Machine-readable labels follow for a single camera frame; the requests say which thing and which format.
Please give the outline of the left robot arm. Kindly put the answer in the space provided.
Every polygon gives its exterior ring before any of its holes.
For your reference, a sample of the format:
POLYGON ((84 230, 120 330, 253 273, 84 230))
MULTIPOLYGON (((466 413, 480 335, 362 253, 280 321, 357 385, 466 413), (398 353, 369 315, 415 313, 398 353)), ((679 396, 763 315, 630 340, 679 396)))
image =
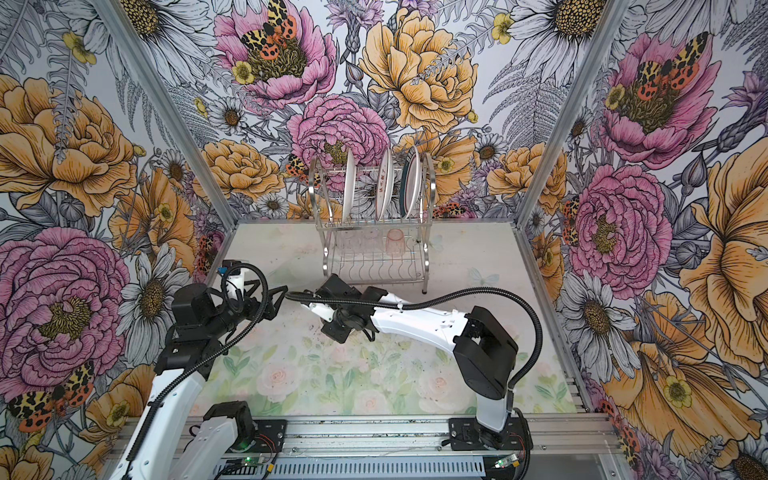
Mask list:
POLYGON ((250 410, 243 401, 231 401, 212 407, 197 436, 176 454, 214 360, 227 351, 220 338, 254 319, 261 308, 266 319, 275 318, 287 291, 286 286, 270 289, 264 302, 244 298, 240 312, 225 303, 215 305, 215 292, 201 283, 174 294, 178 337, 167 342, 158 358, 147 406, 112 479, 208 479, 229 449, 250 446, 256 436, 250 410))

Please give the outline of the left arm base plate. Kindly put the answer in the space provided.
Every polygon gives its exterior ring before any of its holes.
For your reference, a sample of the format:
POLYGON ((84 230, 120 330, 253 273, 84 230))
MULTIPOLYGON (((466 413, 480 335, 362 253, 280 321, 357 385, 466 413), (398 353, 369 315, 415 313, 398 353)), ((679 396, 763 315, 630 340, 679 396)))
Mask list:
POLYGON ((245 437, 235 450, 248 454, 283 451, 288 422, 283 419, 256 419, 245 427, 245 437))

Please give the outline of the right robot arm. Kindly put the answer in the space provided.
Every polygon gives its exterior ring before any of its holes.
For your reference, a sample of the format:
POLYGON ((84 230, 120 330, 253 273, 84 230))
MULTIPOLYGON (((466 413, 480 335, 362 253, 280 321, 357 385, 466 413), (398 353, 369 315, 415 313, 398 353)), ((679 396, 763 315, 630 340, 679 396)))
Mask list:
POLYGON ((477 397, 474 429, 487 449, 502 446, 508 433, 509 380, 518 346, 493 314, 479 306, 468 312, 409 303, 385 289, 364 291, 333 275, 305 303, 323 321, 321 331, 342 344, 353 331, 373 341, 394 334, 434 347, 455 361, 461 379, 477 397))

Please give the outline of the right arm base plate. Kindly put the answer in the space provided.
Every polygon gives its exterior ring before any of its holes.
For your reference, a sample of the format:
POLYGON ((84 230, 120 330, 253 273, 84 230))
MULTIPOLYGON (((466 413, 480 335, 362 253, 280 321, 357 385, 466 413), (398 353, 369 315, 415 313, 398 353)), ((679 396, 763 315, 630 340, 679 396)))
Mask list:
POLYGON ((448 419, 448 445, 453 451, 524 451, 533 448, 526 420, 509 416, 500 432, 480 425, 475 418, 448 419))

